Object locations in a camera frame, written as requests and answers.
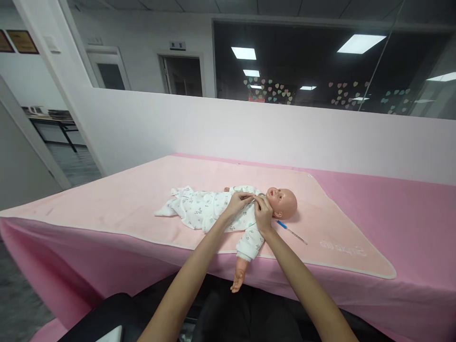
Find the human hand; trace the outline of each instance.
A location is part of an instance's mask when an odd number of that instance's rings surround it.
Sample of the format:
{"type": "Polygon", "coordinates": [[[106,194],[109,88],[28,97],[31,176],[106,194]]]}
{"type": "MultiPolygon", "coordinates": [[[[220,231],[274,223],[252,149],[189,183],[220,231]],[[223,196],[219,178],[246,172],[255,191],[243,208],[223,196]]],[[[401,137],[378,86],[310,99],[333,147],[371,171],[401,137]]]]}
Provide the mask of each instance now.
{"type": "Polygon", "coordinates": [[[236,293],[241,289],[241,286],[244,283],[245,275],[246,275],[246,273],[244,272],[244,270],[237,269],[234,272],[233,285],[229,288],[232,293],[236,293]]]}
{"type": "Polygon", "coordinates": [[[235,192],[225,211],[225,215],[236,216],[247,204],[253,201],[254,194],[250,192],[235,192]]]}
{"type": "Polygon", "coordinates": [[[273,230],[271,220],[274,210],[266,197],[254,196],[253,198],[255,199],[256,227],[260,231],[261,235],[264,236],[266,233],[273,230]]]}

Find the doorway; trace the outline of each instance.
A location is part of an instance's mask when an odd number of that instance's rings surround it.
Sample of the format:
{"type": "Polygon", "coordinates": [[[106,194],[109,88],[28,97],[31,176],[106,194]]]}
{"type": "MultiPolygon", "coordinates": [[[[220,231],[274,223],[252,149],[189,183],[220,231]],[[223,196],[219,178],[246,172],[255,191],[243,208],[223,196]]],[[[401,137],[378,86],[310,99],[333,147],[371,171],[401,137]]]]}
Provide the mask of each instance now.
{"type": "Polygon", "coordinates": [[[100,88],[131,90],[119,48],[89,47],[86,51],[100,88]]]}
{"type": "Polygon", "coordinates": [[[199,57],[159,55],[167,94],[203,97],[199,57]]]}

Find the desk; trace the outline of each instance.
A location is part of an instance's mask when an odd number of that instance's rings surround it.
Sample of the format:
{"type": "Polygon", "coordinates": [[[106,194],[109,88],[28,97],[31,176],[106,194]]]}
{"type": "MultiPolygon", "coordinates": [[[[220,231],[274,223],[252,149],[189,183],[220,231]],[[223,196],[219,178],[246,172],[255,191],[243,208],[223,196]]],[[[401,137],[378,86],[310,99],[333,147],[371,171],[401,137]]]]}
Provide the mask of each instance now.
{"type": "Polygon", "coordinates": [[[72,120],[57,120],[57,119],[51,118],[50,116],[29,116],[29,119],[32,122],[32,124],[35,127],[35,129],[37,130],[39,136],[41,137],[41,139],[43,139],[43,141],[45,143],[48,143],[48,142],[52,143],[52,142],[48,141],[48,140],[46,140],[44,138],[44,136],[41,134],[41,132],[39,131],[39,129],[36,127],[35,124],[41,124],[42,123],[42,124],[48,124],[48,125],[52,125],[52,126],[59,126],[60,130],[62,131],[63,135],[66,138],[66,141],[68,141],[68,143],[70,144],[70,146],[73,149],[73,151],[77,153],[75,145],[73,144],[73,142],[71,141],[70,137],[67,134],[67,132],[76,132],[76,131],[78,131],[74,121],[72,121],[72,120]]]}

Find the baby onesie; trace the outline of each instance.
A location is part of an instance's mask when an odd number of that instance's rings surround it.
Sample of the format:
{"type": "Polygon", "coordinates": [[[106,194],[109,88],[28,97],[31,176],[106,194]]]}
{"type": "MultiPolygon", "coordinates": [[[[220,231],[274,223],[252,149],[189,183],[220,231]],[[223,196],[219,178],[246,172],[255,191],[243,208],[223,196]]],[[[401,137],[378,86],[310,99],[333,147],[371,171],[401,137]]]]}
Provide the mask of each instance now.
{"type": "MultiPolygon", "coordinates": [[[[155,216],[179,215],[184,225],[192,229],[202,229],[206,234],[227,208],[235,192],[250,192],[259,195],[260,191],[252,186],[229,188],[229,192],[193,191],[191,187],[171,189],[174,198],[168,200],[155,216]]],[[[245,230],[236,244],[237,256],[247,261],[254,259],[264,243],[255,221],[255,204],[253,202],[234,218],[226,232],[245,230]]]]}

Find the doll head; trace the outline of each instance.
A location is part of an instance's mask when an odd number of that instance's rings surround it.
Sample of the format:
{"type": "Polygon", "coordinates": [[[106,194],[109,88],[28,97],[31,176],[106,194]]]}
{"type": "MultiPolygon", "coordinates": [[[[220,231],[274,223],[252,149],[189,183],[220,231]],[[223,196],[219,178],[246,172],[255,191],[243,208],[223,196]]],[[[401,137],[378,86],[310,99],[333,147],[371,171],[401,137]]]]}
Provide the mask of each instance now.
{"type": "Polygon", "coordinates": [[[275,218],[290,219],[298,209],[296,196],[289,189],[269,188],[266,198],[274,210],[275,218]]]}

